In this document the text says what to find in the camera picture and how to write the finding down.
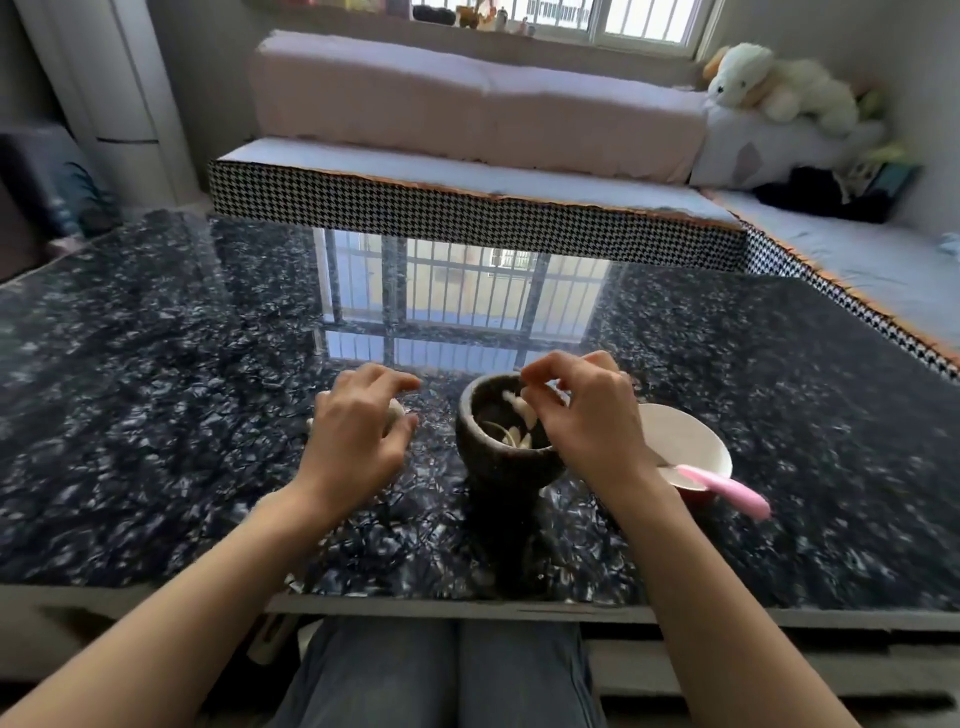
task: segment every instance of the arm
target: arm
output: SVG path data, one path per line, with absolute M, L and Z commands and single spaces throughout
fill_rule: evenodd
M 690 713 L 705 728 L 854 728 L 856 721 L 646 459 L 633 388 L 606 352 L 553 352 L 522 372 L 550 441 L 623 528 Z M 559 378 L 564 406 L 545 386 Z
M 416 416 L 381 435 L 390 398 L 417 386 L 378 365 L 341 374 L 317 397 L 294 480 L 7 711 L 0 728 L 187 724 L 285 574 L 402 465 Z

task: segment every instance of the white bowl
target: white bowl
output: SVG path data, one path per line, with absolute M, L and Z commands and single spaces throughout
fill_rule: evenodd
M 670 465 L 692 465 L 724 477 L 733 474 L 727 446 L 697 418 L 663 404 L 641 404 L 639 407 L 647 445 Z M 661 469 L 660 474 L 678 488 L 706 490 L 673 469 Z

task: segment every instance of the pink spoon handle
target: pink spoon handle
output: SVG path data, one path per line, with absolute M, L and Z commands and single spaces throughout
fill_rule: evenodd
M 706 486 L 718 496 L 724 498 L 740 513 L 745 513 L 757 521 L 770 518 L 770 503 L 760 493 L 752 491 L 743 483 L 731 480 L 723 475 L 710 473 L 694 468 L 692 465 L 678 465 L 674 468 L 680 475 L 685 475 Z

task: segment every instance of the houndstooth fabric trim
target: houndstooth fabric trim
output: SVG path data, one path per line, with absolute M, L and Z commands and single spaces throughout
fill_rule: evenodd
M 776 240 L 755 225 L 741 220 L 747 232 L 747 273 L 755 276 L 781 276 L 798 278 L 812 285 L 834 303 L 846 308 L 857 318 L 882 333 L 910 355 L 920 359 L 930 369 L 945 379 L 960 384 L 960 368 L 909 331 L 899 327 L 887 316 L 874 311 L 859 299 L 831 280 L 823 278 L 812 267 L 785 250 Z
M 744 266 L 744 232 L 718 226 L 272 164 L 218 159 L 209 172 L 214 208 L 225 215 L 664 266 Z

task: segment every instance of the white plush toy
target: white plush toy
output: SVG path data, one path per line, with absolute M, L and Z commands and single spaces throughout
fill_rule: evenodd
M 769 48 L 741 43 L 721 48 L 704 68 L 708 95 L 722 107 L 759 108 L 781 124 L 800 114 L 817 119 L 824 132 L 846 136 L 859 119 L 850 87 L 817 61 L 779 61 Z

